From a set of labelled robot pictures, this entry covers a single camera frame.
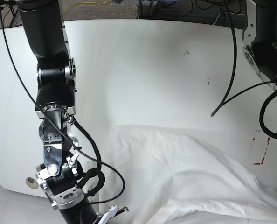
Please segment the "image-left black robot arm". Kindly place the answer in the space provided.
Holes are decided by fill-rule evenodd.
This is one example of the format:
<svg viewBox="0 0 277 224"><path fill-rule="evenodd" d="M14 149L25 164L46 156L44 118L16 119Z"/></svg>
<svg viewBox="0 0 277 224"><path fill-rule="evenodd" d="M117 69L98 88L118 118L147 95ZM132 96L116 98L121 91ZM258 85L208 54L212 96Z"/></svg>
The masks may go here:
<svg viewBox="0 0 277 224"><path fill-rule="evenodd" d="M43 163L37 167L37 182L52 208L59 210L67 223L106 224L127 208L112 205L100 215L90 201L104 186L104 163L94 140L75 119L76 69L59 2L18 0L16 4L38 62L35 110L42 120L39 136L43 142ZM96 166L88 171L83 171L78 161L82 151L71 132L72 126L89 140L95 153Z"/></svg>

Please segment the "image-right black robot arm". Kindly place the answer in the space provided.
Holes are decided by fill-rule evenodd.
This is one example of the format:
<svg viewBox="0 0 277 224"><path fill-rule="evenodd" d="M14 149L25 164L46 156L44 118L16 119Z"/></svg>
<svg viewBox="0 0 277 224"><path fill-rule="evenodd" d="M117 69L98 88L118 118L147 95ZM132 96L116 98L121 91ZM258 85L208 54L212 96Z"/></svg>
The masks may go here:
<svg viewBox="0 0 277 224"><path fill-rule="evenodd" d="M277 90L277 0L246 0L243 54L262 81Z"/></svg>

